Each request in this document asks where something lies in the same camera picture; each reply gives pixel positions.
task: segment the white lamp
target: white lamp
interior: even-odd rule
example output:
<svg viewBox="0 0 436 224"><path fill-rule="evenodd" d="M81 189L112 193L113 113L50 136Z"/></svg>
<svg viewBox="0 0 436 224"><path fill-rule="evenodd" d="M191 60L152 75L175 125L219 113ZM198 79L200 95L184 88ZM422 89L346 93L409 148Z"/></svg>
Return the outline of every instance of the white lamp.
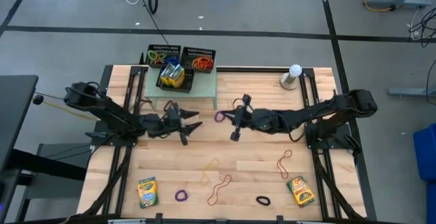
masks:
<svg viewBox="0 0 436 224"><path fill-rule="evenodd" d="M287 90L293 90L298 86L299 75L302 73L302 68L300 65L292 65L289 67L289 72L280 76L280 84L283 88Z"/></svg>

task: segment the purple rubber band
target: purple rubber band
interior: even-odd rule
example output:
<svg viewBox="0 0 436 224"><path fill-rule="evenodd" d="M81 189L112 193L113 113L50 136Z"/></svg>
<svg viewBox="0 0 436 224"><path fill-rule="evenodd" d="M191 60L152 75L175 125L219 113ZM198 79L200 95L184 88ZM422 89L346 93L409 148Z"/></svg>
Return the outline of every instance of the purple rubber band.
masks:
<svg viewBox="0 0 436 224"><path fill-rule="evenodd" d="M222 115L222 119L220 119L220 120L218 120L218 115ZM221 122L223 122L224 121L224 119L225 119L225 116L221 113L221 111L218 111L216 114L215 114L215 117L214 117L214 119L215 119L215 122L217 122L217 123L221 123Z"/></svg>
<svg viewBox="0 0 436 224"><path fill-rule="evenodd" d="M184 194L185 194L185 197L184 197L184 198L178 198L178 195L181 194L181 193L184 193ZM177 193L176 193L176 195L175 195L174 197L176 198L176 201L178 201L178 202L183 202L183 201L185 201L186 199L188 199L188 194L187 194L187 192L186 192L185 190L179 190L179 191L177 191Z"/></svg>

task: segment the white ball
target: white ball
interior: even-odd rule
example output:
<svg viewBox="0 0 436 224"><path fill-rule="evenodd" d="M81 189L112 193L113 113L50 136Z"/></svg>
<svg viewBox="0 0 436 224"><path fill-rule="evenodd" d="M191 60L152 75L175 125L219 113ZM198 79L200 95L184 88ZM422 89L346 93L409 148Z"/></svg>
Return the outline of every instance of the white ball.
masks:
<svg viewBox="0 0 436 224"><path fill-rule="evenodd" d="M292 77L298 77L302 73L302 68L300 65L294 64L289 68L289 74Z"/></svg>

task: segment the yellow crayon box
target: yellow crayon box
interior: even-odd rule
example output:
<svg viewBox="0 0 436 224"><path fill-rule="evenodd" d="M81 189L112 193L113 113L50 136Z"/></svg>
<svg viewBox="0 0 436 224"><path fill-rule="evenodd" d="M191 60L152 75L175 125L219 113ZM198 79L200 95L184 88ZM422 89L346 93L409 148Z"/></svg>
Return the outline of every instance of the yellow crayon box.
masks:
<svg viewBox="0 0 436 224"><path fill-rule="evenodd" d="M154 177L139 181L138 185L139 205L141 208L157 205L157 182Z"/></svg>
<svg viewBox="0 0 436 224"><path fill-rule="evenodd" d="M291 181L287 182L286 185L294 195L295 201L300 208L303 208L315 201L315 196L312 193L312 190L306 184L306 180L302 176L292 179Z"/></svg>

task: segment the black table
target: black table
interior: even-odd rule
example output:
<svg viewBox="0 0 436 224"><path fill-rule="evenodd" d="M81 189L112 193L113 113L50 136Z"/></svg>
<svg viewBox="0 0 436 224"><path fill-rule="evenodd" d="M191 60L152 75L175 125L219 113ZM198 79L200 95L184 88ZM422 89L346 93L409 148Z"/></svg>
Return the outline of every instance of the black table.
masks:
<svg viewBox="0 0 436 224"><path fill-rule="evenodd" d="M21 170L84 180L86 169L14 149L32 100L38 77L0 76L0 223L3 223L16 185L30 185L31 174Z"/></svg>

